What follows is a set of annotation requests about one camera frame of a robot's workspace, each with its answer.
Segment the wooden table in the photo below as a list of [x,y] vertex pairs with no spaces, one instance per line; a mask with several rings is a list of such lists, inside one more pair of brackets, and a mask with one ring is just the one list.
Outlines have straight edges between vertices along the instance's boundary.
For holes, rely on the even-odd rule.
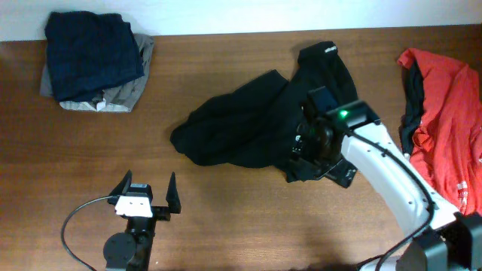
[[[108,194],[131,169],[163,205],[176,172],[182,214],[157,225],[152,270],[303,269],[354,263],[384,252],[401,231],[357,175],[287,184],[273,168],[201,167],[178,154],[171,131],[208,98],[270,69],[290,78],[297,52],[332,40],[358,89],[398,141],[405,100],[396,59],[418,47],[482,71],[480,26],[353,29],[156,37],[147,88],[130,114],[79,113],[38,95],[45,41],[0,44],[0,266],[85,270],[67,255],[67,214]],[[66,239],[104,269],[102,247],[126,221],[97,203],[74,216]]]

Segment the red cloth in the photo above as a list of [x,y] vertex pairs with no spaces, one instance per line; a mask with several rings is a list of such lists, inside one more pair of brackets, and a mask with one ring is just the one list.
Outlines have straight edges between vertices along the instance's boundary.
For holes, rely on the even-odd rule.
[[413,61],[423,76],[424,113],[413,134],[410,163],[461,213],[482,214],[482,106],[479,78],[466,63],[418,49],[398,59]]

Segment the white wall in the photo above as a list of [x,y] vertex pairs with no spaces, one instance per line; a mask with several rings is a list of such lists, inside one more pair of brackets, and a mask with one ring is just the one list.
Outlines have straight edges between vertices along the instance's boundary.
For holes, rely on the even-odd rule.
[[51,11],[77,10],[120,13],[150,35],[482,22],[482,0],[0,0],[0,41],[44,39]]

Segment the black garment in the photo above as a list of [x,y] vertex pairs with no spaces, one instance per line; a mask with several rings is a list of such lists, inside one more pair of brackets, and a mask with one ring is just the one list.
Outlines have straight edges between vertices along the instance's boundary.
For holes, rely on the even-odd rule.
[[89,102],[101,90],[144,75],[139,48],[119,14],[53,12],[45,27],[56,101]]
[[411,155],[413,151],[412,137],[415,130],[420,126],[423,115],[423,100],[425,98],[423,76],[416,61],[413,62],[405,79],[405,97],[407,105],[400,131],[401,149],[404,154]]
[[172,132],[175,149],[201,166],[274,165],[286,172],[288,181],[316,178],[317,173],[294,168],[289,162],[297,128],[306,121],[301,104],[307,100],[309,90],[323,86],[328,87],[338,104],[358,97],[333,42],[302,50],[298,64],[300,68],[289,84],[278,72],[271,71],[234,93],[211,98]]

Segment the green light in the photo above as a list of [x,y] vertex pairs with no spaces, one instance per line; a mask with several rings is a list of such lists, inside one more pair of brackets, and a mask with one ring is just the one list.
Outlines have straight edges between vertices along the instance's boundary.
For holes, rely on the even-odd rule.
[[340,117],[346,117],[348,115],[348,111],[347,110],[342,110],[340,111]]

